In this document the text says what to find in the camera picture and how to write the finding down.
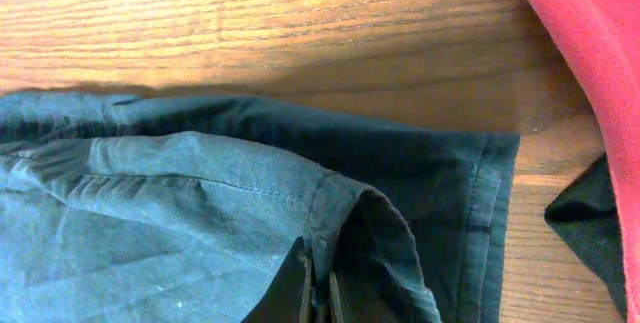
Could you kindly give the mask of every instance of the pink fabric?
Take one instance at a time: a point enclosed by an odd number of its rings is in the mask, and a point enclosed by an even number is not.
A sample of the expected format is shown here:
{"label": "pink fabric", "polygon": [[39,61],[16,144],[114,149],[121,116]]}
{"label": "pink fabric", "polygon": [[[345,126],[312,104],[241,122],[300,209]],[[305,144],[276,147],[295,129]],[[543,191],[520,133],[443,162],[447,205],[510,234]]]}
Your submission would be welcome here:
{"label": "pink fabric", "polygon": [[640,0],[529,0],[604,135],[624,250],[628,321],[640,323]]}

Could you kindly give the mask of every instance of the denim fabric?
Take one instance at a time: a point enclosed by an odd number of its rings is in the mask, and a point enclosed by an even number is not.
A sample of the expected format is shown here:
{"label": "denim fabric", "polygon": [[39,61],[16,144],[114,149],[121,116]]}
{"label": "denim fabric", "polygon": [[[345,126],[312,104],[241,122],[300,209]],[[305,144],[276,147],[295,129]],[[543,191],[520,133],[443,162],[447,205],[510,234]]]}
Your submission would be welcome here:
{"label": "denim fabric", "polygon": [[0,321],[237,322],[303,236],[321,291],[366,261],[404,320],[497,322],[518,142],[251,97],[2,97]]}

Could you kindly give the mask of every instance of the blue fabric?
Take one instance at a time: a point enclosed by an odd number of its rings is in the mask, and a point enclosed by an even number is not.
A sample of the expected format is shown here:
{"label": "blue fabric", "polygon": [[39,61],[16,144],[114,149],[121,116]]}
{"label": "blue fabric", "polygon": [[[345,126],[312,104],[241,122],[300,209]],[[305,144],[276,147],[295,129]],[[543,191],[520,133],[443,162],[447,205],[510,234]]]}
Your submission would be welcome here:
{"label": "blue fabric", "polygon": [[[370,260],[410,321],[496,322],[518,142],[252,97],[2,97],[0,321],[238,322],[303,236],[320,287]],[[336,257],[352,234],[374,244]]]}

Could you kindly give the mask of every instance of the wood grain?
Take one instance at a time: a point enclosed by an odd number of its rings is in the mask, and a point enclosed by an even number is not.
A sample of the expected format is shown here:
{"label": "wood grain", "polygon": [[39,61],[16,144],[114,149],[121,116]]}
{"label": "wood grain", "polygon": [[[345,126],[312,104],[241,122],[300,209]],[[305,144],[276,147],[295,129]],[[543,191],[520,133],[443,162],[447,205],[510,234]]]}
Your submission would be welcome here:
{"label": "wood grain", "polygon": [[240,92],[519,131],[502,321],[621,321],[542,219],[603,148],[526,0],[0,0],[0,17],[0,94]]}

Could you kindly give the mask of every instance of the tabletop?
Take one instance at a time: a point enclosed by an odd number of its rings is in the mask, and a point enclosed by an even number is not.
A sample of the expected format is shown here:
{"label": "tabletop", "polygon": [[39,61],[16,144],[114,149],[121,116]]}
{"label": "tabletop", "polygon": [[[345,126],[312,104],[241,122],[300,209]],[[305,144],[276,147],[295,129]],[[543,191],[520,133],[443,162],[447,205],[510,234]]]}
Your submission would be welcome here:
{"label": "tabletop", "polygon": [[0,0],[0,17],[0,94],[247,93],[520,132],[501,320],[622,321],[543,220],[603,144],[527,0]]}

